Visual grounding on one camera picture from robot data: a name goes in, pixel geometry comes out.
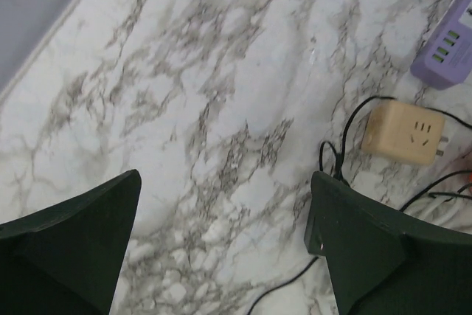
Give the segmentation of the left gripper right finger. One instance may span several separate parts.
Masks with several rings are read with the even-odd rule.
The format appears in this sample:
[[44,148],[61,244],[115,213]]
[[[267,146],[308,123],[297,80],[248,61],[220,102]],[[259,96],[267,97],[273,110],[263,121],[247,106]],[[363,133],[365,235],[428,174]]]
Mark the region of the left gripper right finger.
[[340,314],[470,314],[471,236],[421,221],[323,172],[304,242],[323,256]]

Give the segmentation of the purple power strip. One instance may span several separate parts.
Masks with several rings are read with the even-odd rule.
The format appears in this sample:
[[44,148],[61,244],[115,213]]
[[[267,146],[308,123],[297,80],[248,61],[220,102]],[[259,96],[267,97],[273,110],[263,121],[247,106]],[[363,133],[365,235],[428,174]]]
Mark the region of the purple power strip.
[[410,67],[438,90],[464,83],[471,73],[471,0],[454,0]]

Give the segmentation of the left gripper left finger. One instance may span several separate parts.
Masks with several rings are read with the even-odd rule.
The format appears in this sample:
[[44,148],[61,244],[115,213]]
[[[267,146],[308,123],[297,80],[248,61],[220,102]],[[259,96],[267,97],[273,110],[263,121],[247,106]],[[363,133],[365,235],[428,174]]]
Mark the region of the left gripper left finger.
[[2,314],[108,314],[142,179],[129,170],[1,225]]

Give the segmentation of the white power strip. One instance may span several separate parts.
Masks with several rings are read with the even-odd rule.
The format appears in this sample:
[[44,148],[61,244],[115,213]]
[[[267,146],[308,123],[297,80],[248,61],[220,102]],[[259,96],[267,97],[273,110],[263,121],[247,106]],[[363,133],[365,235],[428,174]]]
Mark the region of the white power strip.
[[471,202],[471,179],[458,190],[437,190],[439,182],[408,200],[400,211],[435,226],[449,227]]

